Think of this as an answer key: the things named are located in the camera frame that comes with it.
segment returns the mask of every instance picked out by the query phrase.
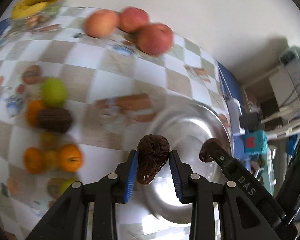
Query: checkered tablecloth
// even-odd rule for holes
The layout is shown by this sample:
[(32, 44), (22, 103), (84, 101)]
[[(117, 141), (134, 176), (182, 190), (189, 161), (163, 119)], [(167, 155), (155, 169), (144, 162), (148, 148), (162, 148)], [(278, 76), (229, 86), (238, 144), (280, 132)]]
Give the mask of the checkered tablecloth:
[[(144, 135), (148, 123), (128, 125), (121, 133), (103, 130), (95, 113), (96, 100), (145, 93), (154, 110), (160, 111), (169, 105), (170, 95), (179, 95), (205, 103), (228, 118), (220, 93), (218, 64), (213, 57), (177, 34), (174, 34), (172, 50), (161, 57), (150, 57), (136, 49), (132, 55), (123, 55), (115, 46), (125, 40), (124, 33), (117, 31), (109, 39), (84, 34), (82, 23), (95, 10), (62, 7), (58, 16), (46, 23), (61, 24), (59, 30), (27, 32), (0, 44), (0, 77), (3, 77), (0, 86), (0, 226), (14, 233), (18, 240), (23, 240), (41, 218), (30, 206), (36, 204), (40, 209), (40, 205), (47, 205), (51, 200), (46, 191), (48, 179), (98, 181), (125, 161), (127, 152), (136, 148)], [(33, 176), (22, 163), (23, 152), (29, 147), (38, 147), (40, 131), (26, 124), (23, 112), (9, 117), (2, 92), (13, 86), (31, 65), (41, 66), (44, 76), (59, 77), (68, 88), (66, 108), (73, 114), (75, 123), (63, 140), (75, 142), (84, 154), (84, 164), (76, 174), (56, 170)], [(18, 182), (17, 194), (8, 192), (8, 178)], [(154, 226), (144, 235), (146, 223)], [(154, 239), (166, 234), (175, 234), (174, 239), (187, 239), (189, 234), (189, 227), (174, 228), (164, 223), (156, 226), (156, 218), (138, 191), (127, 205), (117, 206), (117, 224), (122, 240)]]

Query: bunch of bananas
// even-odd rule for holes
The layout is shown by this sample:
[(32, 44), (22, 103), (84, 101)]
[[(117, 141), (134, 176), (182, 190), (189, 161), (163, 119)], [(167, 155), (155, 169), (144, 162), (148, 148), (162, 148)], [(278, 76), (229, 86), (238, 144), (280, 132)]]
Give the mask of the bunch of bananas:
[(11, 19), (29, 17), (45, 9), (57, 0), (19, 0), (13, 7)]

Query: dark brown oval object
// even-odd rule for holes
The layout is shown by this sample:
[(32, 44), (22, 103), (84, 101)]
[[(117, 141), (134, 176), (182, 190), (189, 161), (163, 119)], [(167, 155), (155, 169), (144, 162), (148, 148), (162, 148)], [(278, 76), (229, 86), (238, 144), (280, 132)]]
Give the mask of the dark brown oval object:
[(200, 153), (199, 153), (199, 159), (200, 159), (200, 161), (202, 161), (204, 163), (213, 162), (213, 159), (210, 157), (210, 154), (207, 152), (207, 145), (210, 142), (215, 142), (222, 148), (222, 144), (221, 144), (220, 140), (218, 140), (217, 138), (211, 138), (211, 139), (206, 140), (204, 142), (204, 144), (202, 145)]
[(148, 185), (169, 159), (170, 145), (161, 135), (148, 134), (138, 144), (137, 181)]
[(38, 126), (51, 132), (66, 133), (72, 121), (70, 112), (64, 108), (44, 109), (38, 114)]

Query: printed pattern on tablecloth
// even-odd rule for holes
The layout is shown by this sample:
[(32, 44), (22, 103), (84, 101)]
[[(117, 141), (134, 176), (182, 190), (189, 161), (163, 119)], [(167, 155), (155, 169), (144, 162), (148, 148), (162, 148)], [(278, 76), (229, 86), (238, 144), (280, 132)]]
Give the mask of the printed pattern on tablecloth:
[[(133, 37), (120, 30), (109, 39), (89, 37), (82, 26), (95, 10), (63, 7), (57, 17), (46, 23), (60, 24), (60, 29), (27, 32), (0, 44), (0, 225), (18, 240), (26, 238), (44, 214), (44, 206), (47, 209), (52, 201), (45, 189), (49, 179), (79, 178), (83, 183), (90, 183), (113, 172), (117, 164), (126, 160), (130, 149), (136, 148), (149, 121), (176, 95), (207, 104), (229, 123), (226, 103), (220, 93), (218, 63), (213, 57), (177, 34), (172, 49), (160, 57), (137, 50), (130, 42)], [(73, 113), (75, 123), (64, 143), (77, 143), (85, 158), (76, 174), (54, 171), (33, 176), (22, 163), (23, 152), (39, 145), (40, 131), (26, 124), (24, 105), (19, 115), (9, 116), (3, 94), (18, 83), (19, 76), (31, 65), (41, 66), (43, 76), (59, 77), (68, 89), (66, 108)], [(105, 128), (98, 111), (108, 111), (105, 104), (109, 104), (109, 98), (117, 97), (128, 97), (134, 105), (143, 100), (145, 106), (124, 110), (124, 114)], [(9, 178), (13, 178), (9, 183), (17, 188), (13, 194), (8, 190)], [(144, 213), (142, 198), (136, 196), (134, 201)], [(154, 219), (150, 213), (146, 216), (149, 221)], [(122, 218), (117, 221), (121, 239), (154, 239), (172, 234), (171, 227), (149, 231), (141, 218), (128, 223)], [(187, 239), (189, 230), (185, 227), (173, 234), (178, 239)]]

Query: apple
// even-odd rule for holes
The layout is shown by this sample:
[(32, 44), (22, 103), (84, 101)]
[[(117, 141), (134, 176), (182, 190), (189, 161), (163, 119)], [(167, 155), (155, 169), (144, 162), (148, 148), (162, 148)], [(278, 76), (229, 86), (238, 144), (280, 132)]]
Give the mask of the apple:
[(119, 16), (111, 10), (98, 10), (91, 14), (84, 23), (87, 35), (94, 38), (110, 36), (119, 25)]
[(149, 23), (148, 14), (136, 7), (126, 7), (119, 15), (119, 29), (127, 33), (133, 33)]
[(173, 32), (165, 24), (154, 23), (142, 27), (138, 32), (138, 48), (146, 54), (157, 56), (172, 46)]

